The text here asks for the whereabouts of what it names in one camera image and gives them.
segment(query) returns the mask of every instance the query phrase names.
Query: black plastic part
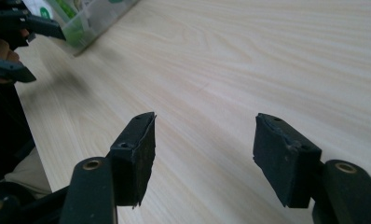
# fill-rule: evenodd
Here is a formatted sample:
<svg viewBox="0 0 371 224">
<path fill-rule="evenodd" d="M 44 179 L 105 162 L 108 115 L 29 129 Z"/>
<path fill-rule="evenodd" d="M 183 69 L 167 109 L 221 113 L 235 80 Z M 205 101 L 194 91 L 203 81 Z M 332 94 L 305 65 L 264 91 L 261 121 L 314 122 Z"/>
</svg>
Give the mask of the black plastic part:
<svg viewBox="0 0 371 224">
<path fill-rule="evenodd" d="M 19 82 L 33 82 L 35 76 L 22 63 L 12 63 L 0 59 L 0 78 Z"/>
<path fill-rule="evenodd" d="M 56 224 L 60 215 L 68 188 L 55 191 L 46 197 L 26 204 L 21 208 L 22 219 L 18 223 Z"/>
<path fill-rule="evenodd" d="M 107 158 L 113 165 L 116 205 L 141 204 L 155 158 L 154 112 L 131 120 L 115 143 Z"/>
<path fill-rule="evenodd" d="M 17 223 L 20 215 L 20 204 L 16 197 L 0 195 L 0 224 Z"/>
<path fill-rule="evenodd" d="M 318 147 L 284 120 L 258 114 L 253 153 L 283 206 L 309 206 L 311 174 L 322 155 Z"/>
<path fill-rule="evenodd" d="M 89 158 L 76 165 L 60 223 L 117 223 L 111 164 L 107 158 Z"/>
<path fill-rule="evenodd" d="M 323 185 L 341 224 L 371 223 L 371 177 L 347 161 L 328 161 Z"/>
</svg>

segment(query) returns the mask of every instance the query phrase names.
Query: packaging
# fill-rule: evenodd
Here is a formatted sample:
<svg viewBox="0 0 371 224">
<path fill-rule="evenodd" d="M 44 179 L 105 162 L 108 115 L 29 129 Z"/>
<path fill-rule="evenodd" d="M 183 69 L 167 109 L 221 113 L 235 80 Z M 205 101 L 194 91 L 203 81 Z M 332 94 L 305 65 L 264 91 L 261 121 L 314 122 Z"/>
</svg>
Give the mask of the packaging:
<svg viewBox="0 0 371 224">
<path fill-rule="evenodd" d="M 77 55 L 139 0 L 24 0 L 35 15 L 57 21 L 66 41 L 52 38 Z"/>
</svg>

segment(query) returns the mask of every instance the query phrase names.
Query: plastic container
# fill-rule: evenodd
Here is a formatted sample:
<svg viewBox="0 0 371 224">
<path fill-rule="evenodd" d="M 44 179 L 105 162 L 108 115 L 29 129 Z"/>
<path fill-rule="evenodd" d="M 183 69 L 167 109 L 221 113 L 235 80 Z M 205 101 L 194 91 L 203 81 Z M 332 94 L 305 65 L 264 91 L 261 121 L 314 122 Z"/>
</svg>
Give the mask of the plastic container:
<svg viewBox="0 0 371 224">
<path fill-rule="evenodd" d="M 77 55 L 139 0 L 79 0 L 78 12 L 64 0 L 46 1 L 61 17 L 57 21 L 66 36 L 66 41 L 52 40 L 66 52 Z"/>
</svg>

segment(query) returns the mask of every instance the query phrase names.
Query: wooden table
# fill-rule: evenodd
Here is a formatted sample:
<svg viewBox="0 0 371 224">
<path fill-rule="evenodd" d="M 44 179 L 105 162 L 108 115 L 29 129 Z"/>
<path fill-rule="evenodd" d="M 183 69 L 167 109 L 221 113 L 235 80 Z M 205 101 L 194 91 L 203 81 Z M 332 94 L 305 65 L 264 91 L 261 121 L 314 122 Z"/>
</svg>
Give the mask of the wooden table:
<svg viewBox="0 0 371 224">
<path fill-rule="evenodd" d="M 18 84 L 53 190 L 155 111 L 157 156 L 120 223 L 312 223 L 252 159 L 258 112 L 371 174 L 371 1 L 142 0 L 83 54 L 38 37 Z"/>
</svg>

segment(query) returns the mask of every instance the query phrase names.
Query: tabletop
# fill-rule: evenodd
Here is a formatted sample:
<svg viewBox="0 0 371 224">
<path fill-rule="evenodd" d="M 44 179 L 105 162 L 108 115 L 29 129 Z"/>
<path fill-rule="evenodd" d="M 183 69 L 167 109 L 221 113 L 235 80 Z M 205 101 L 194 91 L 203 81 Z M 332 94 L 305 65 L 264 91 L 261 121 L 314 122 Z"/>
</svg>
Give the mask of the tabletop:
<svg viewBox="0 0 371 224">
<path fill-rule="evenodd" d="M 75 58 L 43 36 L 18 53 L 53 190 L 131 118 L 158 115 L 142 206 L 119 207 L 119 223 L 312 223 L 253 161 L 258 113 L 371 175 L 369 0 L 141 0 Z"/>
</svg>

